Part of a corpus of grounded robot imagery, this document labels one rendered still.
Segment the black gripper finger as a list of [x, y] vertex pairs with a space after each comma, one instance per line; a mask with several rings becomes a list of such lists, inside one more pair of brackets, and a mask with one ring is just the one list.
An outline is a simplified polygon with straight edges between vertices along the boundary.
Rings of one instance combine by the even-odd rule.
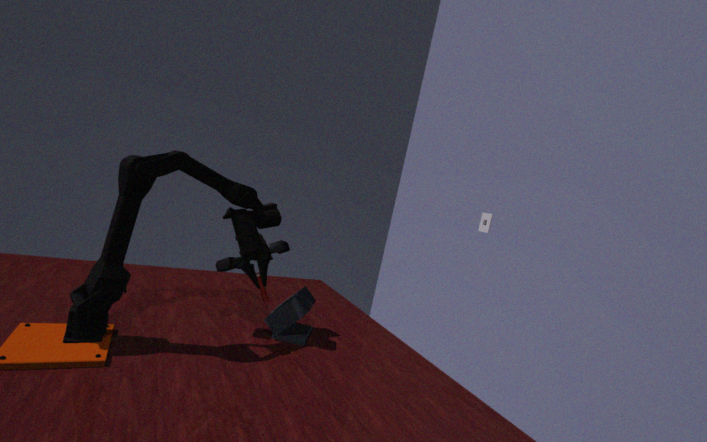
[[243, 264], [241, 266], [238, 266], [238, 269], [243, 269], [243, 272], [248, 275], [249, 279], [251, 279], [252, 282], [256, 285], [256, 287], [259, 289], [257, 276], [255, 270], [253, 269], [253, 264]]
[[263, 281], [264, 287], [266, 287], [267, 270], [268, 270], [268, 264], [269, 264], [270, 260], [272, 260], [272, 257], [259, 258], [259, 260], [257, 260], [259, 273], [261, 275], [261, 280]]

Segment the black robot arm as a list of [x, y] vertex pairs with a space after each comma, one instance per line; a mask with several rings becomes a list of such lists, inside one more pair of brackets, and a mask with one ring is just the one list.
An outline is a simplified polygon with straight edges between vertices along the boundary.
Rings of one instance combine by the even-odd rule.
[[[142, 157], [129, 155], [120, 162], [118, 200], [110, 220], [102, 254], [91, 268], [86, 282], [71, 295], [71, 305], [63, 343], [101, 342], [106, 334], [110, 306], [126, 293], [130, 273], [123, 267], [141, 201], [155, 179], [180, 170], [214, 188], [233, 205], [243, 209], [226, 210], [223, 219], [232, 218], [235, 234], [248, 228], [270, 228], [281, 223], [277, 204], [263, 204], [252, 187], [228, 180], [219, 173], [174, 150]], [[253, 209], [247, 211], [246, 209]]]

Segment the grey sloped panel with hole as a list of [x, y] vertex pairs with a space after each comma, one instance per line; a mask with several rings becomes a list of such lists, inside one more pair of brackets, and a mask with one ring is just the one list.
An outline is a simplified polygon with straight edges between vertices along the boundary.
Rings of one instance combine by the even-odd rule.
[[297, 324], [296, 321], [303, 318], [315, 302], [316, 299], [305, 286], [278, 305], [264, 320], [273, 332], [272, 339], [305, 346], [314, 327]]

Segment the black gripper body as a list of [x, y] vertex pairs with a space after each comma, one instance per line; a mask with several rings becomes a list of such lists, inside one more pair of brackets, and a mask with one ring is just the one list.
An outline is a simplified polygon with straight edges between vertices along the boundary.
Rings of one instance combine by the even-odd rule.
[[228, 257], [219, 260], [216, 263], [218, 272], [228, 271], [243, 264], [250, 264], [250, 261], [254, 258], [272, 257], [271, 254], [283, 254], [290, 250], [287, 242], [283, 240], [271, 243], [269, 248], [263, 249], [257, 228], [239, 230], [235, 238], [239, 244], [239, 255], [241, 257]]

